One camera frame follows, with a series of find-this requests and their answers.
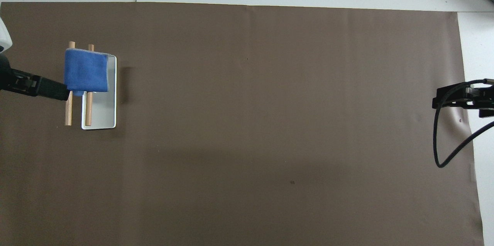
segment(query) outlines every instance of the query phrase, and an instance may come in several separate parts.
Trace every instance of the folded blue cloth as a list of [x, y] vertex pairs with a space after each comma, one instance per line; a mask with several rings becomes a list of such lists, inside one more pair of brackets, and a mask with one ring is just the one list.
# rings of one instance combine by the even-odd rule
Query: folded blue cloth
[[67, 89], [75, 96], [86, 92], [107, 92], [108, 54], [69, 48], [65, 51], [65, 77]]

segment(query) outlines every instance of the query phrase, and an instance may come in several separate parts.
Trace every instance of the brown mat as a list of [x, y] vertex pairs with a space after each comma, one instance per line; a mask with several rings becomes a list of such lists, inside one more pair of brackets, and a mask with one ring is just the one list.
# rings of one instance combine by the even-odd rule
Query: brown mat
[[[116, 129], [0, 92], [5, 245], [482, 244], [471, 145], [432, 156], [464, 80], [452, 12], [2, 3], [13, 68], [118, 58]], [[442, 158], [469, 133], [444, 111]]]

